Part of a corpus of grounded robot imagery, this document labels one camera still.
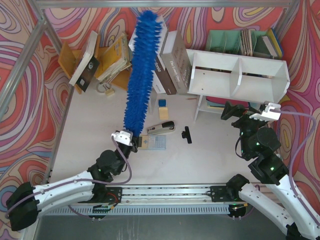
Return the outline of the black clip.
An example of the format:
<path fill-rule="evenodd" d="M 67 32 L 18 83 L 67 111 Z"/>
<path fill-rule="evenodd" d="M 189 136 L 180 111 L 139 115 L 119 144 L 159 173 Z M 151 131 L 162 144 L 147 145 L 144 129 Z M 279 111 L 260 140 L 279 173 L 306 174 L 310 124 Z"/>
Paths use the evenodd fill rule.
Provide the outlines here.
<path fill-rule="evenodd" d="M 183 139 L 186 139 L 188 144 L 191 144 L 191 143 L 192 143 L 192 138 L 191 138 L 191 134 L 190 134 L 190 129 L 189 129 L 188 126 L 185 126 L 185 127 L 184 127 L 184 131 L 182 131 L 181 137 L 182 137 Z"/>

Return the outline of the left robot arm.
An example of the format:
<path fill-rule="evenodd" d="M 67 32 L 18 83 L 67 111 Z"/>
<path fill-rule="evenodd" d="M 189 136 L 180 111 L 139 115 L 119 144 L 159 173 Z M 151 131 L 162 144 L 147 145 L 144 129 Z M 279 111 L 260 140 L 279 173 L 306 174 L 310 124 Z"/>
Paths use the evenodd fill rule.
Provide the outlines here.
<path fill-rule="evenodd" d="M 138 151 L 138 137 L 129 144 L 112 140 L 116 149 L 105 150 L 95 164 L 75 176 L 43 185 L 21 184 L 6 201 L 6 219 L 12 231 L 28 228 L 46 213 L 79 202 L 98 202 L 115 185 L 113 177 L 131 170 L 130 153 Z"/>

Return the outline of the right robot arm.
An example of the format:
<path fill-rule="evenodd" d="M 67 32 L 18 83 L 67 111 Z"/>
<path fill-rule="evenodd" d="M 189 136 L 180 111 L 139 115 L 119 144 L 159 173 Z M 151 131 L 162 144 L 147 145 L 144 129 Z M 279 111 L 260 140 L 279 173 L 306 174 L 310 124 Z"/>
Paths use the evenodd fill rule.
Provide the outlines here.
<path fill-rule="evenodd" d="M 293 179 L 294 153 L 285 165 L 276 150 L 281 143 L 267 123 L 277 121 L 290 111 L 281 110 L 279 104 L 264 102 L 259 109 L 241 104 L 225 103 L 221 120 L 237 117 L 231 125 L 239 129 L 236 145 L 241 147 L 239 157 L 250 161 L 252 175 L 265 185 L 280 201 L 279 204 L 265 196 L 241 174 L 233 176 L 225 185 L 226 195 L 233 201 L 242 200 L 272 221 L 287 240 L 318 240 L 320 216 L 303 196 Z"/>

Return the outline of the yellow grey calculator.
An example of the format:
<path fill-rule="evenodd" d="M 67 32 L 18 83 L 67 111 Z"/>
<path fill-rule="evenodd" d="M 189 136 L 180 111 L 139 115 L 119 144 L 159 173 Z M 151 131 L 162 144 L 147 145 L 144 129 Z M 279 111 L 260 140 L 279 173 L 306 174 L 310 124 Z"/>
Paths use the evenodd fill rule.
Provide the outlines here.
<path fill-rule="evenodd" d="M 138 139 L 138 147 L 143 150 L 165 150 L 165 135 L 140 135 Z"/>

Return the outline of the blue microfiber duster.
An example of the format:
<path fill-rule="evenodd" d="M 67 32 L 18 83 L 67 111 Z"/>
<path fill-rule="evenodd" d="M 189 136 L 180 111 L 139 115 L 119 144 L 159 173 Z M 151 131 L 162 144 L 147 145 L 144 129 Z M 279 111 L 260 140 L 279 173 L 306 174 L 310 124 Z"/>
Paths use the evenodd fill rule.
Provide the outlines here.
<path fill-rule="evenodd" d="M 135 28 L 132 72 L 123 119 L 124 128 L 132 132 L 134 137 L 143 131 L 153 86 L 153 71 L 162 30 L 157 18 L 157 14 L 146 10 L 137 18 Z"/>

